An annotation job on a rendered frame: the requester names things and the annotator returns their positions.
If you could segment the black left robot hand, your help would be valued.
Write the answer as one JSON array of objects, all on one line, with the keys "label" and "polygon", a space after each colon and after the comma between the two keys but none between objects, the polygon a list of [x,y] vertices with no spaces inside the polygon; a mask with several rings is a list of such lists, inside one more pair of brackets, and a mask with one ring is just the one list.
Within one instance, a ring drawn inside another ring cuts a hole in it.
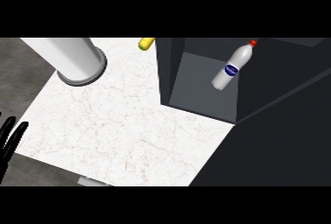
[{"label": "black left robot hand", "polygon": [[16,129],[15,124],[16,118],[9,116],[4,120],[3,126],[0,127],[0,183],[3,182],[9,161],[28,127],[28,122],[21,122]]}]

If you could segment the dark grey cabinet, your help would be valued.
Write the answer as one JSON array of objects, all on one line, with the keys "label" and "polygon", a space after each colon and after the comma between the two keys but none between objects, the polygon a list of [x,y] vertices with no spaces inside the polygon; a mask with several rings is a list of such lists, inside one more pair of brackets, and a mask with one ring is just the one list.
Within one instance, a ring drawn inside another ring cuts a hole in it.
[{"label": "dark grey cabinet", "polygon": [[[253,57],[217,90],[213,77],[250,41]],[[331,38],[158,38],[157,62],[160,103],[241,123],[331,74]]]}]

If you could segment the white water bottle, red cap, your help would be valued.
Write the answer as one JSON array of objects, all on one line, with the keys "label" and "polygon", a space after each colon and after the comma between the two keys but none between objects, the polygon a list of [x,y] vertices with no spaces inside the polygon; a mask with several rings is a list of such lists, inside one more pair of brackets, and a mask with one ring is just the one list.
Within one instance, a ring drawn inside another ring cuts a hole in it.
[{"label": "white water bottle, red cap", "polygon": [[253,49],[256,47],[257,42],[251,39],[247,45],[242,45],[232,53],[232,57],[229,58],[225,66],[222,67],[220,72],[216,74],[211,79],[211,85],[216,89],[223,90],[238,74],[241,68],[250,61],[253,57]]}]

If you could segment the dark grey cabinet door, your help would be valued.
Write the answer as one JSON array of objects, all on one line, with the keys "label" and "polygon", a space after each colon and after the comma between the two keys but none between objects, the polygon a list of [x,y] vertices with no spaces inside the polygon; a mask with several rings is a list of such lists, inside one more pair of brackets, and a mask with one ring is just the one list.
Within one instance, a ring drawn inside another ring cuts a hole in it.
[{"label": "dark grey cabinet door", "polygon": [[331,186],[331,74],[233,126],[194,186]]}]

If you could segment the small pale grey block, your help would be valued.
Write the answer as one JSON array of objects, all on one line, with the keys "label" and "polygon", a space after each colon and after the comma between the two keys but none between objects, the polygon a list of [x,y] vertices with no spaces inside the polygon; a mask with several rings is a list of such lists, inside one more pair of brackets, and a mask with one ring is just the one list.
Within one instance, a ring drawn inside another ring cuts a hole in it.
[{"label": "small pale grey block", "polygon": [[95,180],[93,178],[80,177],[77,183],[83,186],[108,186],[106,183]]}]

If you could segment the white cylinder with grey rim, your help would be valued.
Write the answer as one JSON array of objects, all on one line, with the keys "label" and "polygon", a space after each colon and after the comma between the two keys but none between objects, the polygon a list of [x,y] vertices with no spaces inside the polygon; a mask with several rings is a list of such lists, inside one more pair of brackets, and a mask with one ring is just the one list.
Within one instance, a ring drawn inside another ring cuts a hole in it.
[{"label": "white cylinder with grey rim", "polygon": [[72,87],[93,83],[105,72],[108,59],[90,38],[22,38]]}]

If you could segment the yellow vegetable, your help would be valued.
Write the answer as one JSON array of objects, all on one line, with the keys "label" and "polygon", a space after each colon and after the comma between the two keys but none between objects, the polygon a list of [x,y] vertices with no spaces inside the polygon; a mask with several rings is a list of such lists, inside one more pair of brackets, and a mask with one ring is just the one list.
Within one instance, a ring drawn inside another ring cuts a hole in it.
[{"label": "yellow vegetable", "polygon": [[139,49],[142,51],[148,51],[154,41],[155,41],[155,38],[142,38],[139,41]]}]

